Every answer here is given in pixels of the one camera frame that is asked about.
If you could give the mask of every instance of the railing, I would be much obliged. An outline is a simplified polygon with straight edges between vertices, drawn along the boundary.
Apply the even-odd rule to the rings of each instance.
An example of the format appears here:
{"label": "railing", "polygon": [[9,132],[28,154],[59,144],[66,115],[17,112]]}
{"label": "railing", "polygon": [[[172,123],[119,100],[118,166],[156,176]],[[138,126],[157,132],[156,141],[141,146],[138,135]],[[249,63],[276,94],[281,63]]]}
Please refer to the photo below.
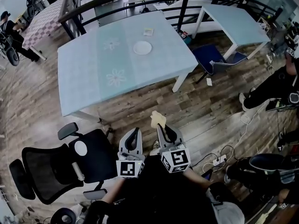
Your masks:
{"label": "railing", "polygon": [[[60,16],[58,21],[60,23],[62,23],[63,27],[66,28],[66,30],[69,29],[67,26],[68,22],[75,24],[77,26],[77,30],[80,32],[80,34],[78,33],[78,35],[82,35],[82,34],[86,33],[86,31],[84,29],[85,25],[87,25],[93,21],[96,21],[98,19],[101,19],[103,17],[112,15],[114,13],[117,13],[117,12],[120,12],[120,11],[123,11],[126,9],[135,8],[138,6],[143,6],[143,5],[147,5],[147,4],[155,4],[155,3],[159,3],[159,2],[169,2],[169,1],[174,1],[174,0],[152,0],[152,1],[145,1],[142,3],[131,4],[131,5],[129,4],[129,6],[127,6],[127,7],[120,7],[118,9],[106,12],[104,14],[96,16],[88,21],[83,22],[83,23],[81,23],[81,20],[78,19],[78,16],[81,16],[81,14],[83,12],[86,12],[90,9],[94,9],[95,7],[107,4],[112,1],[115,1],[115,0],[93,0],[93,1],[90,1],[86,4],[83,4],[80,7],[77,7],[71,11],[68,11],[67,13],[62,14],[62,16]],[[188,6],[188,1],[191,1],[191,0],[182,0],[182,1],[183,2],[182,2],[181,7],[170,7],[170,8],[161,9],[163,12],[172,11],[172,10],[181,10],[179,15],[166,17],[167,20],[178,18],[178,22],[172,24],[172,26],[176,26],[178,30],[181,29],[181,26],[184,24],[196,23],[196,18],[198,17],[199,12],[195,13],[195,14],[186,14],[185,12],[187,9],[201,8],[201,6]],[[211,1],[212,4],[225,5],[225,6],[237,5],[240,8],[250,10],[250,15],[253,16],[256,20],[258,20],[262,16],[267,16],[267,15],[277,18],[281,13],[281,11],[277,12],[277,10],[275,10],[259,1],[256,1],[256,0],[205,0],[205,1]]]}
{"label": "railing", "polygon": [[[74,11],[75,9],[80,7],[81,1],[82,0],[64,0],[62,3],[59,17],[62,17],[68,12]],[[64,27],[65,31],[71,39],[75,39],[76,37],[80,36],[80,34],[83,34],[83,31],[80,30],[82,20],[82,15],[78,14],[74,15],[71,20],[62,23],[62,26]]]}

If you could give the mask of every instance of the blue chair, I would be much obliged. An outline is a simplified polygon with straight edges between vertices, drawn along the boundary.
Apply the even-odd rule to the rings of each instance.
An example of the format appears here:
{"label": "blue chair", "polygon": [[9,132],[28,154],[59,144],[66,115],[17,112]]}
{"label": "blue chair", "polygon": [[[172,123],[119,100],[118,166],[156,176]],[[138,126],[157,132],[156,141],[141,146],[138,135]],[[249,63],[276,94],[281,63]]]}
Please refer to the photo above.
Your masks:
{"label": "blue chair", "polygon": [[246,55],[236,52],[227,61],[223,58],[215,45],[205,45],[192,51],[198,63],[205,69],[204,75],[196,82],[198,84],[207,74],[214,75],[224,72],[227,68],[239,64],[247,58]]}

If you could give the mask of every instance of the white round pad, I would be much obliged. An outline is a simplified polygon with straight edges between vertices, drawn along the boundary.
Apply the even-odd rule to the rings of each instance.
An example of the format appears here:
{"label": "white round pad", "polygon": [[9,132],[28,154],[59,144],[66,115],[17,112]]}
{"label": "white round pad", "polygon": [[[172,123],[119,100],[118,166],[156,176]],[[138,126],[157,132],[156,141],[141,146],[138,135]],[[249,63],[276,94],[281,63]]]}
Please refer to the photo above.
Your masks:
{"label": "white round pad", "polygon": [[75,143],[75,151],[77,154],[80,156],[85,156],[87,154],[87,147],[86,144],[83,143],[82,141],[77,141]]}
{"label": "white round pad", "polygon": [[146,55],[150,53],[151,49],[151,44],[146,41],[138,41],[133,47],[134,52],[139,55]]}

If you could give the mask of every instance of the flower pattern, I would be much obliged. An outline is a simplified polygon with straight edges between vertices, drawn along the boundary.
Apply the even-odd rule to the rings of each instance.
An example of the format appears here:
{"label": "flower pattern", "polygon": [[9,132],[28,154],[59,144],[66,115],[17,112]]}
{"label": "flower pattern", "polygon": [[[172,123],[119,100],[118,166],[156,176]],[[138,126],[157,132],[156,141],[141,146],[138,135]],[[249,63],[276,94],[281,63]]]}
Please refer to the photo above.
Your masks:
{"label": "flower pattern", "polygon": [[106,43],[104,43],[104,50],[114,50],[114,48],[118,45],[120,45],[120,43],[118,42],[118,38],[111,38]]}
{"label": "flower pattern", "polygon": [[106,75],[108,79],[108,85],[114,85],[115,87],[119,87],[121,84],[121,81],[126,81],[127,79],[124,77],[125,71],[124,70],[117,70],[113,69],[112,74]]}

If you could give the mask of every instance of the light blue tablecloth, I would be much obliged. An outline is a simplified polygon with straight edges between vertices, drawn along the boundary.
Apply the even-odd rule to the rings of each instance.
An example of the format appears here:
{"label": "light blue tablecloth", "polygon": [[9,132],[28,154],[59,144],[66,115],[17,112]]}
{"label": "light blue tablecloth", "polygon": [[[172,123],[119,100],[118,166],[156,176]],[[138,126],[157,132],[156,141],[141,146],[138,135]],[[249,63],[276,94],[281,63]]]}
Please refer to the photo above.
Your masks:
{"label": "light blue tablecloth", "polygon": [[270,42],[266,32],[244,9],[213,4],[202,7],[236,45]]}
{"label": "light blue tablecloth", "polygon": [[[145,28],[153,28],[153,36],[144,36]],[[152,51],[136,54],[133,46],[138,41],[148,41]],[[62,114],[192,72],[197,64],[160,11],[107,24],[58,49]]]}

